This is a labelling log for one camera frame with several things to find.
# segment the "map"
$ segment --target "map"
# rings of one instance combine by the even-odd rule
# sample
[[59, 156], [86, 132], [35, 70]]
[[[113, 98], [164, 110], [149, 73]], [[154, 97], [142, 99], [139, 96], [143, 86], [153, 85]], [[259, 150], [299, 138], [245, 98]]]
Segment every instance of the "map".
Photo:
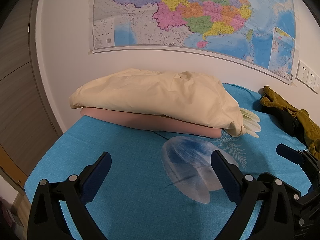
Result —
[[293, 0], [94, 0], [93, 51], [167, 46], [219, 53], [292, 79]]

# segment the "mustard yellow garment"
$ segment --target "mustard yellow garment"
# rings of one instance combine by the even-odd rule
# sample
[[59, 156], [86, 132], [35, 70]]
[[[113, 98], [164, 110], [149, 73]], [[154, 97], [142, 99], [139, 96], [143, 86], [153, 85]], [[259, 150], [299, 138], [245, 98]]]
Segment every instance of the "mustard yellow garment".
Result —
[[303, 126], [304, 139], [311, 152], [318, 160], [320, 160], [320, 128], [310, 118], [304, 109], [297, 109], [285, 101], [280, 95], [270, 89], [269, 86], [263, 88], [265, 96], [262, 97], [260, 103], [263, 106], [276, 107], [284, 111], [288, 111]]
[[238, 103], [216, 77], [199, 73], [127, 69], [78, 88], [70, 106], [166, 115], [234, 137], [246, 132]]

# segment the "white flower petal print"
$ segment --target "white flower petal print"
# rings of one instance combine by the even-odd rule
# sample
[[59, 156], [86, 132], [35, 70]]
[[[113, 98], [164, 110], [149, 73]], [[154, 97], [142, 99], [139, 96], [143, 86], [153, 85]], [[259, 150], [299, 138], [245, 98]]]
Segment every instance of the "white flower petal print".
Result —
[[225, 151], [199, 138], [173, 137], [162, 147], [162, 162], [171, 182], [184, 195], [200, 203], [208, 204], [209, 191], [222, 188], [211, 167], [211, 154], [215, 150], [238, 166]]
[[240, 108], [243, 115], [243, 126], [246, 129], [246, 133], [252, 135], [253, 137], [259, 138], [255, 132], [261, 131], [261, 126], [258, 124], [260, 118], [253, 112]]

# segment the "beige pillow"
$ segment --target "beige pillow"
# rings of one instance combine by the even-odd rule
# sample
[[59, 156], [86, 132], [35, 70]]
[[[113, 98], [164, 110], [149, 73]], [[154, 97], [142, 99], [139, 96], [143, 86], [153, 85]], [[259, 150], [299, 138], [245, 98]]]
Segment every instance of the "beige pillow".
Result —
[[90, 107], [82, 108], [80, 113], [82, 116], [87, 115], [105, 122], [111, 122], [140, 130], [188, 133], [207, 136], [209, 138], [221, 137], [220, 128], [211, 128], [183, 122], [161, 115], [135, 114]]
[[78, 88], [70, 106], [165, 115], [231, 136], [245, 133], [238, 103], [216, 77], [200, 73], [127, 69]]

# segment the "blue bed sheet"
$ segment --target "blue bed sheet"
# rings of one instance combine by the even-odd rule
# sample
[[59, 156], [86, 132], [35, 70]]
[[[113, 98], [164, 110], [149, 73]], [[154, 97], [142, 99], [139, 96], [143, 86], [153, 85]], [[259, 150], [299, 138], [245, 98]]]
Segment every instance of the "blue bed sheet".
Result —
[[[239, 106], [255, 112], [261, 119], [259, 138], [248, 134], [233, 138], [193, 135], [230, 154], [241, 171], [254, 177], [270, 172], [307, 193], [310, 182], [298, 165], [278, 156], [276, 146], [283, 143], [296, 150], [305, 146], [283, 132], [272, 116], [254, 111], [260, 95], [245, 88], [225, 84]], [[32, 202], [39, 181], [64, 181], [93, 164], [102, 152], [112, 157], [112, 167], [95, 199], [86, 205], [91, 216], [109, 240], [121, 239], [214, 239], [232, 214], [235, 204], [223, 189], [210, 191], [210, 203], [192, 200], [169, 179], [162, 160], [163, 144], [177, 133], [135, 130], [84, 116], [44, 155], [29, 176], [25, 191]], [[242, 239], [249, 237], [261, 203], [256, 205]], [[62, 209], [75, 239], [81, 239], [71, 216]]]

